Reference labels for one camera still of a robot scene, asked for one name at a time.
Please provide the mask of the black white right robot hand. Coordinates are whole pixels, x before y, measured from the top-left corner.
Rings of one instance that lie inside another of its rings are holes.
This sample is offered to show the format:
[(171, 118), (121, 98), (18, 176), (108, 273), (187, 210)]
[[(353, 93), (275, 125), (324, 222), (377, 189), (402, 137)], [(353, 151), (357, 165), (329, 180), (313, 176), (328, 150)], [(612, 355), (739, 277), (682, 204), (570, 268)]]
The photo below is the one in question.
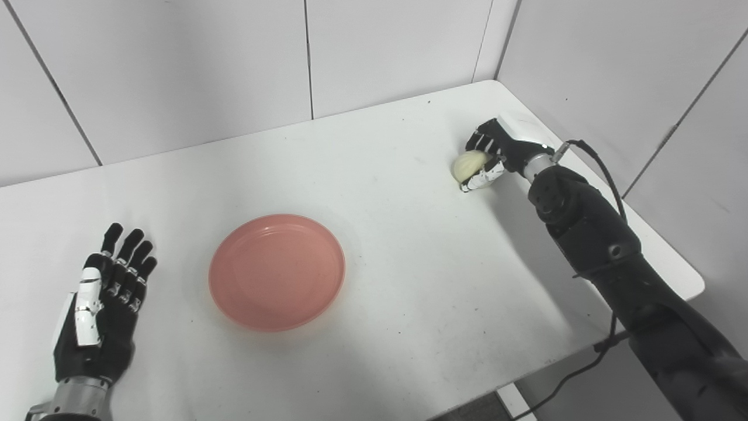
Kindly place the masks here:
[(497, 118), (492, 118), (476, 128), (465, 144), (465, 152), (479, 151), (489, 159), (467, 179), (460, 182), (462, 192), (470, 192), (489, 186), (505, 172), (525, 174), (527, 166), (537, 156), (550, 160), (555, 154), (553, 147), (513, 138)]

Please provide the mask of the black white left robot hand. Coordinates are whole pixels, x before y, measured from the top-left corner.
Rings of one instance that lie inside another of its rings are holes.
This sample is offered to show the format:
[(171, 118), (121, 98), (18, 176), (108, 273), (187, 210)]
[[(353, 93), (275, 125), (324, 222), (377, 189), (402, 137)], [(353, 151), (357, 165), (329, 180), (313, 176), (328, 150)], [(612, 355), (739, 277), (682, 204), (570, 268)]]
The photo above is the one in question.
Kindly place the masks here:
[(93, 378), (112, 386), (134, 356), (134, 329), (158, 262), (141, 229), (112, 223), (85, 261), (53, 350), (54, 380)]

